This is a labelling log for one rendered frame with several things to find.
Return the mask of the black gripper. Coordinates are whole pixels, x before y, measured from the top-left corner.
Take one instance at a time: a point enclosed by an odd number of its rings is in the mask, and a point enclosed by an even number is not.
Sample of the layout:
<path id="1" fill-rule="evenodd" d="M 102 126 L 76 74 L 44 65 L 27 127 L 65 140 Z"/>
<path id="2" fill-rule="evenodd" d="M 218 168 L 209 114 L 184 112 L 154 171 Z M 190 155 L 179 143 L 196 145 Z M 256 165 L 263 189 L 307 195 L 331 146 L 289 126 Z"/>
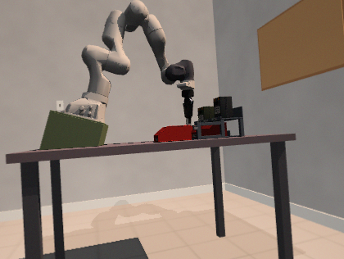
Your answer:
<path id="1" fill-rule="evenodd" d="M 191 125 L 191 126 L 192 126 L 192 109 L 193 109 L 192 97 L 193 96 L 194 96 L 193 90 L 189 89 L 189 90 L 182 91 L 182 97 L 184 98 L 183 109 L 184 109 L 184 117 L 186 117 L 186 125 Z"/>

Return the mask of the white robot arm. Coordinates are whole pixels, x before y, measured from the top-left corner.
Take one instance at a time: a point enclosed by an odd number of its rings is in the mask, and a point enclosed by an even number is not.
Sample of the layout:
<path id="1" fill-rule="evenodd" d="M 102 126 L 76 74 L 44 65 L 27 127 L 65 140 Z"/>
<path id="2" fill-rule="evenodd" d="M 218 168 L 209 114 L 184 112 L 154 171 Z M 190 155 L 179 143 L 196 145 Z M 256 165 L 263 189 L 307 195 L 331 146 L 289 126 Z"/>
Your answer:
<path id="1" fill-rule="evenodd" d="M 68 112 L 66 114 L 105 123 L 111 82 L 102 71 L 105 70 L 116 75 L 126 75 L 129 72 L 130 60 L 123 50 L 124 32 L 133 32 L 139 26 L 142 26 L 155 55 L 161 70 L 162 81 L 172 85 L 179 80 L 177 88 L 181 90 L 195 89 L 194 69 L 191 61 L 182 60 L 169 65 L 165 56 L 165 33 L 157 18 L 149 15 L 146 6 L 139 0 L 133 0 L 127 8 L 124 13 L 117 10 L 112 11 L 106 20 L 102 41 L 110 50 L 93 45 L 88 45 L 83 49 L 81 56 L 90 74 L 88 91 L 82 94 L 82 98 L 70 102 L 66 109 L 61 111 L 62 113 Z"/>

